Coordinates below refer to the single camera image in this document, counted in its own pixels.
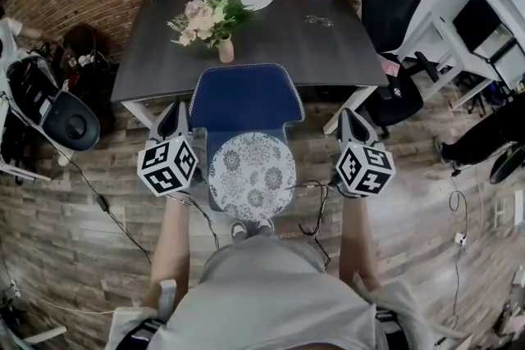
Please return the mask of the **dark wooden table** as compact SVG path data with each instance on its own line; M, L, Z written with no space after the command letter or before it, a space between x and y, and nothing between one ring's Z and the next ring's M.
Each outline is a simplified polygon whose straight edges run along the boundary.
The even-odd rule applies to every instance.
M219 66L216 50L202 43L187 48L171 42L167 21L191 0L143 0L135 17L112 101L125 105L144 125L152 116L143 102L194 90L200 75ZM309 24L325 17L333 27ZM388 84L380 59L348 0L273 0L233 31L236 65L283 66L297 86L354 86L345 106L358 107Z

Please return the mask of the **person's right forearm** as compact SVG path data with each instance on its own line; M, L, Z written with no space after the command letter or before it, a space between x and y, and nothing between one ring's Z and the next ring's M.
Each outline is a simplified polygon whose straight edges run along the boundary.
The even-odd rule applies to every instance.
M378 289L377 252L364 198L344 200L341 228L340 280L354 287L354 274L358 274L368 292Z

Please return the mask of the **pink vase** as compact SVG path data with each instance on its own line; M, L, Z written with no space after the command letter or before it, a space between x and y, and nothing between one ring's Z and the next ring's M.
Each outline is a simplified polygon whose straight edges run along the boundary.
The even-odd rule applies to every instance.
M235 59L235 50L231 41L231 34L224 35L221 37L219 44L217 45L219 59L221 63L231 63Z

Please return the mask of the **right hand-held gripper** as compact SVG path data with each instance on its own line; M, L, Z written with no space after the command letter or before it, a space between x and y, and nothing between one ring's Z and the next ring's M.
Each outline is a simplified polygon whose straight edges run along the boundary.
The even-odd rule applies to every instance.
M372 147L380 143L377 132L356 111L344 108L338 116L336 137L339 142L352 141L342 149L336 164L343 185L349 193L377 196L396 173L392 154Z

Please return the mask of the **white black floral cushion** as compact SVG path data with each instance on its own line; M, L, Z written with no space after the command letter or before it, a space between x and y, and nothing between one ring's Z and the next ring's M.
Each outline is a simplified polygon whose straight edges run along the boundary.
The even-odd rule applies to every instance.
M296 168L280 139L259 132L227 140L208 161L212 202L242 221L271 219L291 203Z

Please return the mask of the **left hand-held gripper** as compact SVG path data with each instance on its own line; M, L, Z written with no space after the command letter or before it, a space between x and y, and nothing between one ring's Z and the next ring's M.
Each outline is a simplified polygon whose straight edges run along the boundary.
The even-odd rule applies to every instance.
M168 139L138 154L137 175L157 197L186 190L199 160L185 137L189 134L188 111L184 101L174 102L154 121L149 137Z

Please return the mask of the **blue chair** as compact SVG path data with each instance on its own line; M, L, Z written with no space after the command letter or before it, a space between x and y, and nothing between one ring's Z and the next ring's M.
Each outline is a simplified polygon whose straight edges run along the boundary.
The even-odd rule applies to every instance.
M194 128L205 131L208 177L208 161L236 135L259 132L287 144L285 127L304 120L304 107L282 66L216 67L200 76L189 120Z

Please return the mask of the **black office chair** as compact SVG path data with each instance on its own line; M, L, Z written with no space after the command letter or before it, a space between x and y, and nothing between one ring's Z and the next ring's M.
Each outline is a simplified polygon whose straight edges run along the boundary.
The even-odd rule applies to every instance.
M416 64L406 68L392 52L399 48L422 0L362 0L361 21L381 59L399 67L388 75L388 85L377 88L364 102L372 122L381 128L381 137L390 137L389 128L407 120L423 107L422 95L412 79L414 72L427 72L436 82L436 67L416 52Z

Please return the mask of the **person's left forearm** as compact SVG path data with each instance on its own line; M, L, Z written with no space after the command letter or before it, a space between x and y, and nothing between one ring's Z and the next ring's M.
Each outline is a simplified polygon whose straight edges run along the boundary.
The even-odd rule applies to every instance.
M149 290L143 305L157 309L161 293L159 283L174 280L176 307L189 290L189 264L189 207L168 198L153 253Z

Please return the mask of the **person's grey shirt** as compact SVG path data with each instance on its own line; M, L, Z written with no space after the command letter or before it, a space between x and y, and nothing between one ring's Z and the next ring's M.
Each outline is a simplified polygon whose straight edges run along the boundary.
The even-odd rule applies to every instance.
M200 284L160 322L154 310L116 310L106 350L135 350L131 333L151 325L144 350L432 350L434 337L406 284L368 293L328 275L316 258L273 243L261 262L246 243L213 257Z

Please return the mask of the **flower bouquet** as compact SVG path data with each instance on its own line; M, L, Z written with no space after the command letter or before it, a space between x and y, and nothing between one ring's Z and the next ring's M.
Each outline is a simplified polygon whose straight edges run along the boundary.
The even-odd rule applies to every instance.
M208 48L217 48L236 27L256 15L257 12L241 0L192 0L167 26L176 33L172 43L188 47L200 40Z

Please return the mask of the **white table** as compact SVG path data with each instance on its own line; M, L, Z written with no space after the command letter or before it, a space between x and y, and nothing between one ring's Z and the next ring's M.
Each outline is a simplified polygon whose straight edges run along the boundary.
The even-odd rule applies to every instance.
M480 57L471 54L464 45L463 40L457 35L451 21L445 19L434 7L425 14L422 21L405 39L397 50L397 57L403 61L416 51L424 53L427 58L437 58L437 68L439 70L444 69L446 66L452 67L451 70L442 74L423 93L424 101L437 94L463 71L482 78L482 81L476 84L474 88L450 104L450 108L454 111L472 99L474 95L481 93L484 88L493 82L503 82L507 88L516 89L520 81L518 76L512 76L506 70L498 71Z

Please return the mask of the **pink cloth piece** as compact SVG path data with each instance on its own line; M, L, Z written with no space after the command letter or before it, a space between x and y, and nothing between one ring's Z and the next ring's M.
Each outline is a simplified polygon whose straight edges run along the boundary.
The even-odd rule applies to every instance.
M386 75L391 77L397 77L399 74L400 64L379 55L381 67Z

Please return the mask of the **grey black rounded machine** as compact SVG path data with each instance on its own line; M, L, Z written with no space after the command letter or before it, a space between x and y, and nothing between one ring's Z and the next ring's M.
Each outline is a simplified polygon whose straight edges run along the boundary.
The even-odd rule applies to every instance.
M11 111L47 139L74 152L91 149L100 138L100 124L89 107L62 90L40 55L7 66L7 101Z

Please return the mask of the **person's grey trousers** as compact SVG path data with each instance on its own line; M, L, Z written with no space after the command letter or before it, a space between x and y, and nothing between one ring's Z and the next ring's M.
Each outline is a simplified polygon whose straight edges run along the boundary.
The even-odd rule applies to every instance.
M326 272L314 248L303 242L254 235L219 249L208 259L199 282L232 280L251 275Z

